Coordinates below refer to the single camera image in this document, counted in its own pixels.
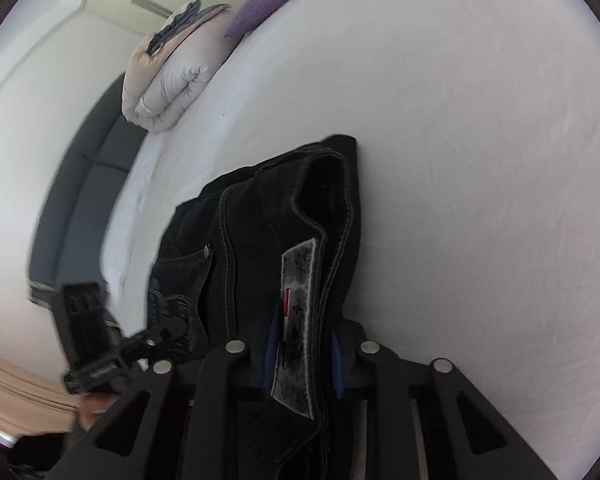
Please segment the person's left hand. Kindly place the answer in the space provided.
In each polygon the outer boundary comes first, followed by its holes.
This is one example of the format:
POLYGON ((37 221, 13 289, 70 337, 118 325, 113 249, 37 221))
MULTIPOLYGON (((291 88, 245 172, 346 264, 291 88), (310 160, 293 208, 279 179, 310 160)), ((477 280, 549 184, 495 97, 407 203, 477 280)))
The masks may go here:
POLYGON ((89 393, 76 408, 76 421, 84 431, 90 430, 119 399, 116 394, 89 393))

